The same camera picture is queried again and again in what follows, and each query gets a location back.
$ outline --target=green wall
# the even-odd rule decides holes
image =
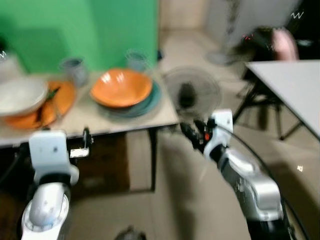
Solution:
[[[90,70],[126,65],[129,48],[157,53],[156,0],[0,0],[0,36],[29,72],[57,72],[66,57]]]

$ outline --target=wall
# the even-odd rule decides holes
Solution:
[[[125,66],[128,48],[156,62],[156,0],[1,0],[0,35],[29,72],[83,57],[91,70]]]
[[[207,5],[208,0],[159,0],[159,28],[202,28]]]
[[[240,0],[239,15],[234,32],[226,43],[234,47],[243,35],[249,34],[258,26],[282,27],[300,0]],[[224,42],[227,30],[229,5],[226,0],[209,0],[205,30],[217,43]]]

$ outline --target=mug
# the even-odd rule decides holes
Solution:
[[[129,49],[125,54],[125,58],[129,69],[144,72],[148,68],[147,56],[142,51]]]
[[[60,68],[71,78],[76,87],[82,87],[88,83],[88,72],[81,58],[67,58],[60,64]]]

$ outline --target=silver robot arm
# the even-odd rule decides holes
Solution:
[[[231,110],[218,110],[211,115],[214,124],[233,132]],[[246,219],[256,221],[272,221],[283,217],[281,196],[277,184],[261,172],[253,159],[243,155],[235,148],[229,148],[231,135],[225,130],[215,127],[212,137],[205,145],[203,155],[208,160],[217,162],[217,168],[224,179],[233,188]],[[221,149],[220,157],[213,153]]]
[[[71,159],[89,155],[93,142],[89,129],[83,131],[84,148],[67,150],[63,131],[39,131],[29,139],[34,183],[37,189],[21,219],[22,240],[64,240],[69,227],[70,187],[79,179]]]
[[[235,148],[230,148],[233,116],[229,109],[213,112],[207,123],[196,120],[199,133],[181,123],[183,134],[193,148],[214,161],[223,178],[234,190],[253,240],[290,240],[278,185],[261,172],[256,162]]]

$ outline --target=tiled floor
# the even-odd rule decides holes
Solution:
[[[163,72],[175,67],[196,66],[212,74],[222,92],[219,108],[237,109],[236,93],[245,85],[239,76],[243,63],[231,67],[212,65],[206,52],[217,49],[196,31],[164,32],[161,35]],[[284,142],[277,140],[274,110],[269,110],[266,131],[257,130],[257,110],[240,118],[234,132],[253,147],[272,167],[284,194],[306,221],[312,239],[319,235],[320,147],[301,128]],[[285,129],[295,118],[285,110]],[[246,221],[231,188],[182,135],[161,132],[158,136],[156,193],[100,196],[77,202],[72,209],[70,240],[113,240],[129,225],[145,231],[148,240],[249,240]],[[146,132],[127,136],[132,188],[150,184],[150,150]],[[249,154],[235,140],[231,143]],[[204,168],[205,177],[200,180]]]

